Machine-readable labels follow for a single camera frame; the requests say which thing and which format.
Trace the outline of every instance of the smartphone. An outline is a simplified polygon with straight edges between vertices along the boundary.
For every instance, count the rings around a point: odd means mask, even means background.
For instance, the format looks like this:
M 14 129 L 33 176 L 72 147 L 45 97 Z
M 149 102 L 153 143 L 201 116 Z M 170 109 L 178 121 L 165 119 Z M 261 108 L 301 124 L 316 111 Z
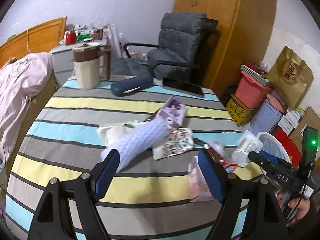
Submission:
M 171 90 L 179 90 L 190 95 L 204 98 L 201 87 L 195 84 L 164 77 L 162 85 Z

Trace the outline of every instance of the gray stripe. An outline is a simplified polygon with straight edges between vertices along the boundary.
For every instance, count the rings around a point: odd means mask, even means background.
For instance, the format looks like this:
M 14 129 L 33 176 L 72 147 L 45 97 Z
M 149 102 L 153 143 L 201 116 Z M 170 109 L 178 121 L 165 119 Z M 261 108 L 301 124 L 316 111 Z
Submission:
M 36 210 L 43 193 L 42 190 L 33 187 L 12 175 L 10 175 L 7 191 L 10 195 L 32 210 Z
M 138 120 L 143 122 L 148 114 L 119 113 L 119 112 L 99 112 L 88 109 L 44 109 L 41 111 L 37 120 L 55 121 L 55 122 L 81 122 L 94 125 L 103 125 L 108 123 L 130 122 Z M 233 130 L 241 131 L 232 120 L 214 120 L 186 117 L 182 124 L 185 128 L 191 130 Z
M 73 225 L 82 229 L 75 201 L 69 201 L 69 204 L 73 214 Z M 221 205 L 215 200 L 143 209 L 97 206 L 97 210 L 110 235 L 145 236 L 172 233 L 204 225 L 215 220 L 220 207 Z
M 11 232 L 19 239 L 19 240 L 27 240 L 28 234 L 23 231 L 19 226 L 17 226 L 7 215 L 6 223 Z
M 56 166 L 64 166 L 80 172 L 84 172 L 81 169 L 91 170 L 98 162 L 101 162 L 100 149 L 47 142 L 35 138 L 25 138 L 20 150 L 22 155 L 26 154 L 37 159 L 45 159 L 53 162 Z M 231 155 L 233 151 L 233 148 L 225 149 L 227 156 Z M 192 161 L 192 157 L 197 155 L 198 151 L 191 151 L 155 161 L 152 157 L 152 152 L 144 152 L 132 160 L 121 173 L 187 172 L 188 164 Z
M 169 98 L 170 95 L 151 93 L 151 92 L 139 92 L 132 95 L 127 95 L 123 98 L 117 97 L 111 93 L 110 90 L 76 90 L 61 88 L 55 95 L 55 97 L 97 97 L 97 98 L 109 98 L 109 99 L 118 99 L 118 100 L 132 100 L 132 101 L 149 101 L 149 102 L 160 102 L 164 103 Z M 220 102 L 202 100 L 197 98 L 187 98 L 177 96 L 182 103 L 187 106 L 194 107 L 204 107 L 211 109 L 222 109 L 225 110 L 224 106 Z

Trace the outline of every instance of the cardboard box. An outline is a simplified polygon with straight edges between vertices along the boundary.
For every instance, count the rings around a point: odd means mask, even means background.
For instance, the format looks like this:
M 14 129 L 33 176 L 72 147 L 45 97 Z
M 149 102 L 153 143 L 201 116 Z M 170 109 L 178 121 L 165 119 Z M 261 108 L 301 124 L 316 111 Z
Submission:
M 301 134 L 301 131 L 305 128 L 305 126 L 310 126 L 320 131 L 320 118 L 310 106 L 307 108 L 306 113 L 299 122 L 298 127 L 289 136 L 300 153 L 302 153 L 303 138 L 303 133 Z
M 285 116 L 282 116 L 278 125 L 281 127 L 281 129 L 285 132 L 286 135 L 289 135 L 294 129 L 294 127 L 290 124 L 290 122 L 286 119 Z
M 235 95 L 231 95 L 231 98 L 226 105 L 226 110 L 237 126 L 242 126 L 252 120 L 259 108 L 247 108 Z

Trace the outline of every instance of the red cup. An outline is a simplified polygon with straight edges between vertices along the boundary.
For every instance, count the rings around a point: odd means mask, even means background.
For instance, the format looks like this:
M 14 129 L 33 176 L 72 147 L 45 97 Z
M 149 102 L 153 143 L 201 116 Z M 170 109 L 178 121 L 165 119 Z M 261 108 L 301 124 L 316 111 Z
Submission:
M 77 36 L 75 32 L 67 33 L 66 35 L 66 45 L 75 44 L 77 42 Z

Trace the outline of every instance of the red object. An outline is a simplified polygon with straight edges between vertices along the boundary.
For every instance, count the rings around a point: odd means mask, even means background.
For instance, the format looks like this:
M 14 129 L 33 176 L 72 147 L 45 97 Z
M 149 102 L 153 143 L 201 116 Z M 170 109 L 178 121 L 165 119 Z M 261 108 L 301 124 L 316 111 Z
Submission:
M 248 108 L 255 109 L 260 107 L 272 88 L 264 87 L 244 71 L 241 71 L 241 74 L 243 76 L 236 90 L 236 98 Z
M 95 29 L 93 31 L 93 40 L 101 40 L 103 36 L 103 30 L 102 29 Z
M 262 74 L 263 73 L 263 70 L 256 64 L 253 64 L 249 61 L 247 61 L 245 63 L 245 65 L 248 67 L 248 68 L 251 68 L 253 71 L 257 72 L 258 74 Z
M 287 154 L 291 156 L 292 165 L 298 167 L 299 162 L 301 160 L 301 154 L 292 142 L 292 140 L 290 139 L 290 137 L 287 136 L 280 127 L 278 127 L 278 130 L 274 134 L 274 137 L 278 139 L 278 141 L 282 144 L 283 148 L 286 150 Z
M 67 33 L 66 35 L 66 45 L 75 44 L 77 42 L 77 36 L 75 32 Z

